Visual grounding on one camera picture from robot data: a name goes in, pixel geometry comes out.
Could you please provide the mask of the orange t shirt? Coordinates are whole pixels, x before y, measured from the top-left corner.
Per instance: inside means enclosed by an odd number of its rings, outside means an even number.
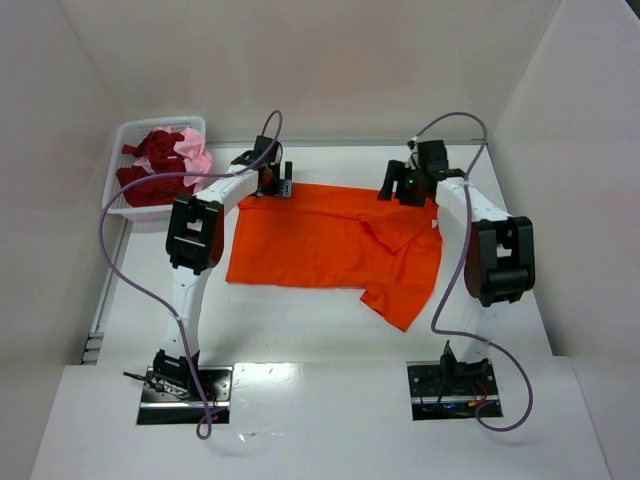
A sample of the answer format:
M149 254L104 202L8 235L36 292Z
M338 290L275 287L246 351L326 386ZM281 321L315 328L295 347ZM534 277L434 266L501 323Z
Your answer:
M401 331L432 296L443 244L433 201L403 206L370 189L297 184L289 198L251 196L238 208L229 283L359 289Z

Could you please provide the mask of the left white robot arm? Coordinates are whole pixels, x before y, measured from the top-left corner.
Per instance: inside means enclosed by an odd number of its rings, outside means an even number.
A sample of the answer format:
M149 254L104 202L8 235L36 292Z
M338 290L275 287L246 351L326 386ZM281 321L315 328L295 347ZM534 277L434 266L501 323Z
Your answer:
M224 251L225 216L247 197L289 197L293 163L282 161L282 144L264 135L236 157L221 178L173 203L166 239L172 267L171 307L177 323L167 330L152 368L171 387L197 394L199 318L206 284Z

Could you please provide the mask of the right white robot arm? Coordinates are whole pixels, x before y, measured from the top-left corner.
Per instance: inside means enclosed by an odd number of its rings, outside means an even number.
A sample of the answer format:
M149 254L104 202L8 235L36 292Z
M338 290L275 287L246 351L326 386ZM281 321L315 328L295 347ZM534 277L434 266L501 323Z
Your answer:
M456 223L464 236L452 278L438 302L430 328L446 339L439 361L439 383L455 394L489 376L494 347L488 322L471 313L447 326L440 316L457 282L463 282L476 309L519 301L535 283L533 224L484 196L470 181L469 169L452 168L441 140L411 139L408 160L388 162L378 197L403 206L433 201L441 225Z

